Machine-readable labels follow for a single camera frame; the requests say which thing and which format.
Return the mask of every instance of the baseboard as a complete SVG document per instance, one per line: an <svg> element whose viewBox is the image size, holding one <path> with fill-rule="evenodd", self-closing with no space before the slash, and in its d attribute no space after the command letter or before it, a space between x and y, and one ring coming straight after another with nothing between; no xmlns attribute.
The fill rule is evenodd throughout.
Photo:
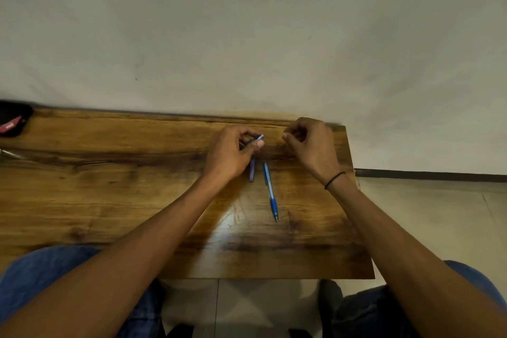
<svg viewBox="0 0 507 338"><path fill-rule="evenodd" d="M425 179L453 180L461 182L507 183L507 175L494 174L435 173L430 171L372 170L368 168L356 168L355 175L360 178Z"/></svg>

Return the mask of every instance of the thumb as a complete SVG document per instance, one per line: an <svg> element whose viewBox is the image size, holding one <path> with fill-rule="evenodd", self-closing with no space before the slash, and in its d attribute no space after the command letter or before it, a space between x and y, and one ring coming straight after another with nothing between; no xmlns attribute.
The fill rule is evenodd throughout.
<svg viewBox="0 0 507 338"><path fill-rule="evenodd" d="M303 143L297 140L294 135L291 133L283 133L282 139L290 146L292 149L298 153L301 150Z"/></svg>
<svg viewBox="0 0 507 338"><path fill-rule="evenodd" d="M250 160L251 156L254 155L253 153L256 151L259 151L262 146L264 146L265 142L260 140L255 140L251 142L248 146L246 146L244 149L241 150L241 153L248 157L248 160Z"/></svg>

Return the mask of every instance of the person's left hand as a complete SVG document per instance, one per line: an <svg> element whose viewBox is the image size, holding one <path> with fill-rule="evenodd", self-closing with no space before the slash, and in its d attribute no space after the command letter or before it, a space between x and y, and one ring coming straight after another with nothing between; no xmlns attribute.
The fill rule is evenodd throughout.
<svg viewBox="0 0 507 338"><path fill-rule="evenodd" d="M239 149L240 142L246 144L260 134L250 126L225 127L210 145L203 176L211 176L225 185L232 178L240 175L250 162L253 153L264 146L264 141L253 141L242 150Z"/></svg>

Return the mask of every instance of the forearm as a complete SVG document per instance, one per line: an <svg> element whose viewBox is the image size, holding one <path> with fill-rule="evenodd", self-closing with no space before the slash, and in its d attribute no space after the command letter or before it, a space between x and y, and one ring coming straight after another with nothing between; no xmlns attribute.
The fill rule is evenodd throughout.
<svg viewBox="0 0 507 338"><path fill-rule="evenodd" d="M345 176L329 187L410 321L425 336L503 336L503 312Z"/></svg>
<svg viewBox="0 0 507 338"><path fill-rule="evenodd" d="M212 178L196 181L171 205L34 297L0 327L0 335L115 335L221 187Z"/></svg>

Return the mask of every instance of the floor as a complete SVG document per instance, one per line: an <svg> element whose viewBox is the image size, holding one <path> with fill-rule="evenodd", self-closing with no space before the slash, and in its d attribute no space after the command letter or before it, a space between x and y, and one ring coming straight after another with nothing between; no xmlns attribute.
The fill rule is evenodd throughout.
<svg viewBox="0 0 507 338"><path fill-rule="evenodd" d="M482 271L507 297L507 184L358 178L361 190L442 259ZM385 284L339 280L344 295ZM166 283L166 329L196 326L194 337L321 336L316 280L184 280Z"/></svg>

